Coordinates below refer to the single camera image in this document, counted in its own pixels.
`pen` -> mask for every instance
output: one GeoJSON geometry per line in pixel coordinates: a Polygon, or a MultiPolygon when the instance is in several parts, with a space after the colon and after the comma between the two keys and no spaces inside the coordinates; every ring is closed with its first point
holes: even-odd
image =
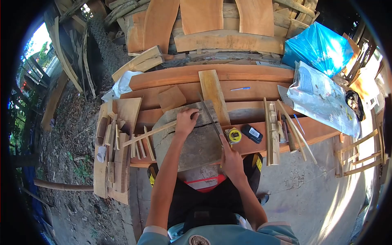
{"type": "Polygon", "coordinates": [[[301,124],[298,121],[298,117],[295,114],[294,114],[294,117],[295,117],[295,120],[297,120],[297,123],[298,123],[299,127],[301,128],[303,135],[305,135],[305,132],[303,131],[303,128],[302,128],[301,124]]]}
{"type": "Polygon", "coordinates": [[[250,87],[245,87],[245,88],[239,88],[239,89],[230,89],[230,91],[235,91],[235,90],[242,90],[242,89],[250,89],[250,87]]]}

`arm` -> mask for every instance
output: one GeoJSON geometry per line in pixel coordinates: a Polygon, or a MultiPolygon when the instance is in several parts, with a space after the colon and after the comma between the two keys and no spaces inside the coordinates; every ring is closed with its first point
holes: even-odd
{"type": "Polygon", "coordinates": [[[268,222],[267,215],[249,186],[241,155],[230,147],[223,134],[220,135],[220,138],[223,143],[222,168],[238,189],[246,217],[253,230],[256,230],[268,222]]]}
{"type": "Polygon", "coordinates": [[[198,111],[199,109],[185,108],[177,114],[176,132],[151,191],[151,205],[146,226],[156,225],[167,229],[169,208],[177,180],[178,160],[185,140],[196,125],[198,111]]]}

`tape measure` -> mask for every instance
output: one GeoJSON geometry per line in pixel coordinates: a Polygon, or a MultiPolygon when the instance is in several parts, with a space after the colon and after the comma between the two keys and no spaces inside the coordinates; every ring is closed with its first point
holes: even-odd
{"type": "Polygon", "coordinates": [[[236,128],[226,129],[225,134],[227,136],[227,139],[229,140],[229,144],[231,144],[231,145],[237,144],[238,142],[241,141],[242,134],[236,128]]]}

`light blue shirt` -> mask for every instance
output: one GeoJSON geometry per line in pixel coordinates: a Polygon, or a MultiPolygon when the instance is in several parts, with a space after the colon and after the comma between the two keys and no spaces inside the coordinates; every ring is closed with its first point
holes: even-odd
{"type": "MultiPolygon", "coordinates": [[[[168,245],[168,232],[158,226],[147,226],[138,245],[168,245]]],[[[257,232],[241,225],[204,225],[190,229],[176,237],[173,245],[214,245],[214,244],[299,244],[291,226],[287,222],[262,224],[257,232]]]]}

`hand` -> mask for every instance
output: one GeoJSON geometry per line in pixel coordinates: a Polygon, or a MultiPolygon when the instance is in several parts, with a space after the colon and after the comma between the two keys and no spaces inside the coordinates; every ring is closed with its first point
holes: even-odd
{"type": "Polygon", "coordinates": [[[196,108],[189,109],[188,107],[185,107],[177,114],[176,135],[187,138],[196,125],[197,118],[199,117],[198,111],[199,109],[196,108]]]}
{"type": "Polygon", "coordinates": [[[244,181],[247,182],[242,157],[238,151],[230,147],[223,134],[220,134],[219,137],[223,144],[221,166],[227,177],[231,180],[234,186],[238,188],[238,186],[244,181]]]}

